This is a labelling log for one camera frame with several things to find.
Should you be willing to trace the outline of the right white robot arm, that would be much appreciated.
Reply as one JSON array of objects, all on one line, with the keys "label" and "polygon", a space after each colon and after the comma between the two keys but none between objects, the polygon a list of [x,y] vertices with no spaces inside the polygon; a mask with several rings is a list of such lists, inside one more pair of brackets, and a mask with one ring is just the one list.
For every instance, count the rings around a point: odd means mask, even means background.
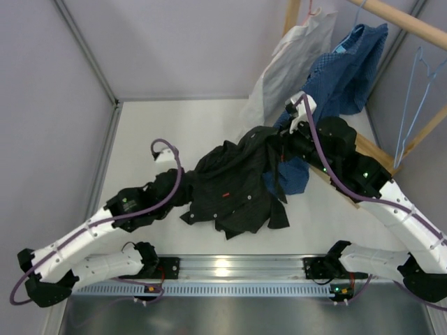
[{"label": "right white robot arm", "polygon": [[409,201],[376,159],[356,151],[356,130],[339,117],[312,127],[287,117],[275,126],[294,155],[326,173],[342,195],[375,216],[405,245],[405,251],[366,248],[337,241],[323,259],[331,278],[363,273],[392,280],[417,298],[446,298],[446,236]]}]

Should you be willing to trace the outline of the wooden clothes rack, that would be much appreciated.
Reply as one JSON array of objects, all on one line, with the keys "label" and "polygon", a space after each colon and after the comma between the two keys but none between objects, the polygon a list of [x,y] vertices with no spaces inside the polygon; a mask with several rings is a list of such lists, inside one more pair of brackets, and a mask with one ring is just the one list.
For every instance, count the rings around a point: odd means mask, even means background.
[{"label": "wooden clothes rack", "polygon": [[[387,24],[378,27],[356,24],[332,52],[323,53],[312,64],[309,76],[300,90],[303,90],[308,96],[312,96],[316,102],[314,121],[325,117],[338,117],[341,114],[357,114],[364,108],[373,81],[376,79],[376,68],[387,36]],[[413,78],[414,72],[418,63],[424,64],[427,69],[427,86],[424,95],[421,97],[420,105],[413,116],[412,123],[407,129],[405,137],[403,137],[409,99],[411,94],[414,93],[412,91],[415,81]],[[423,48],[419,47],[417,49],[402,111],[400,132],[393,161],[394,168],[398,168],[402,160],[416,146],[417,141],[423,140],[439,123],[436,119],[438,115],[435,115],[433,120],[427,124],[427,127],[422,129],[418,136],[412,139],[411,143],[408,142],[418,115],[423,110],[430,87],[444,67],[446,67],[446,59],[438,65],[435,71],[430,72],[430,66],[423,58]],[[309,166],[302,158],[295,157],[285,161],[285,163],[280,163],[278,169],[278,182],[286,195],[300,194],[305,191],[309,181]]]}]

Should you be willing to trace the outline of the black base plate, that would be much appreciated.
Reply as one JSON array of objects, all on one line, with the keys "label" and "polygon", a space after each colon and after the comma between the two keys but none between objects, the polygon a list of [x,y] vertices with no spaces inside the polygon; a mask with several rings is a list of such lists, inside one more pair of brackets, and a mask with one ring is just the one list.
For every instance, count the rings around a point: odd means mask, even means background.
[{"label": "black base plate", "polygon": [[306,279],[330,280],[335,276],[325,263],[324,257],[306,257],[302,259]]},{"label": "black base plate", "polygon": [[179,278],[180,258],[160,257],[153,279],[177,280]]}]

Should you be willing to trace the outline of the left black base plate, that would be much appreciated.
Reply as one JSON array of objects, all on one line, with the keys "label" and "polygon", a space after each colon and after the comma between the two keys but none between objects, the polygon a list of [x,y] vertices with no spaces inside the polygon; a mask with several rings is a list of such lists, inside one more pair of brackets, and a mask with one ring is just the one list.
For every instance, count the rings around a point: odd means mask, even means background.
[{"label": "left black base plate", "polygon": [[180,258],[160,257],[153,279],[177,280],[179,278]]}]

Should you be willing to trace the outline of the blue checked shirt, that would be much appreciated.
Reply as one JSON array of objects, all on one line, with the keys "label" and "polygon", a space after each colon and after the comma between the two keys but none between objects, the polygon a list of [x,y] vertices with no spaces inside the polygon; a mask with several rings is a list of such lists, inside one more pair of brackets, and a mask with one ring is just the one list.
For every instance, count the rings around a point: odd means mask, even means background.
[{"label": "blue checked shirt", "polygon": [[[317,104],[313,113],[315,124],[325,117],[357,114],[365,106],[388,37],[388,25],[358,24],[356,28],[358,30],[345,44],[346,51],[321,55],[300,89]],[[277,180],[271,171],[264,173],[263,179],[273,196],[278,197],[275,182],[285,195],[304,193],[309,181],[309,165],[294,158],[278,164]]]}]

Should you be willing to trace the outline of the black pinstripe shirt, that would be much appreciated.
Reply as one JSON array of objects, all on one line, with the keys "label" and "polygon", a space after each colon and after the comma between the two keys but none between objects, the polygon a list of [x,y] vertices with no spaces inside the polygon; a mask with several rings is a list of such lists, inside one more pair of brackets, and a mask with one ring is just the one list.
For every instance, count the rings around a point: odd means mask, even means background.
[{"label": "black pinstripe shirt", "polygon": [[154,217],[161,220],[173,207],[187,204],[189,210],[180,217],[185,223],[212,221],[227,239],[255,234],[263,225],[289,227],[284,192],[269,192],[263,179],[276,170],[280,144],[278,130],[267,126],[252,128],[237,144],[224,141],[182,175],[177,192]]}]

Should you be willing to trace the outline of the aluminium mounting rail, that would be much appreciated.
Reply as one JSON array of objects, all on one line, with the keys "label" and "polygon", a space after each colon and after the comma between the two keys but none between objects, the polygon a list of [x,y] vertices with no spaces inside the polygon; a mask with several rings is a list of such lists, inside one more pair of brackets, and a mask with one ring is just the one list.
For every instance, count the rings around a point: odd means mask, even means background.
[{"label": "aluminium mounting rail", "polygon": [[[407,276],[433,273],[432,270],[423,269],[415,257],[405,252],[387,252],[350,245],[343,253],[329,253],[324,258],[335,278],[343,278],[349,272],[359,272],[401,281]],[[212,268],[215,276],[229,276],[237,270],[279,269],[281,262],[276,259],[217,258],[205,266]],[[118,276],[151,278],[158,264],[157,255],[130,248],[111,255],[86,258],[76,264],[57,257],[51,262],[44,277],[46,281],[54,283],[67,274],[80,281],[85,281],[90,275],[97,276],[97,279],[91,280],[93,283]]]}]

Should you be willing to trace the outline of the white shirt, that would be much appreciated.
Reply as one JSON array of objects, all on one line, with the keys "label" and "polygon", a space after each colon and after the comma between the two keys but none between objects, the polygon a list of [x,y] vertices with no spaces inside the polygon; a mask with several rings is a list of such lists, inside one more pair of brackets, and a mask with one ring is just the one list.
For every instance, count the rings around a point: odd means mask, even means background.
[{"label": "white shirt", "polygon": [[277,116],[284,102],[304,86],[313,63],[330,50],[336,20],[336,11],[318,8],[279,41],[240,112],[240,137]]}]

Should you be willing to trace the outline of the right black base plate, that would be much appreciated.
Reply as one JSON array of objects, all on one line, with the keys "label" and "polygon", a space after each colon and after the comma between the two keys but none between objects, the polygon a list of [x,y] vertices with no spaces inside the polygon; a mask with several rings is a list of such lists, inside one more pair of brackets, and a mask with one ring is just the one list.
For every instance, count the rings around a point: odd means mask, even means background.
[{"label": "right black base plate", "polygon": [[330,280],[335,276],[325,263],[324,257],[306,257],[302,259],[306,279]]}]

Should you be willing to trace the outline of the blue hanger holding blue shirt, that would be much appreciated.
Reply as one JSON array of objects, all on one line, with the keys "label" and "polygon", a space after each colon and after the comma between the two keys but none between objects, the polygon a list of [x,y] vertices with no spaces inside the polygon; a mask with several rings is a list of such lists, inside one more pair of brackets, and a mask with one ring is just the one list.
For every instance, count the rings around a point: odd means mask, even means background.
[{"label": "blue hanger holding blue shirt", "polygon": [[351,38],[351,36],[358,30],[357,27],[357,23],[358,23],[358,17],[360,14],[360,11],[362,10],[363,6],[365,5],[366,0],[362,0],[362,2],[360,3],[360,5],[358,6],[357,12],[356,12],[356,16],[353,22],[353,26],[352,26],[352,30],[349,32],[349,34],[334,48],[334,50],[332,51],[335,54],[341,54],[344,53],[346,51],[345,48],[345,44],[346,42]]}]

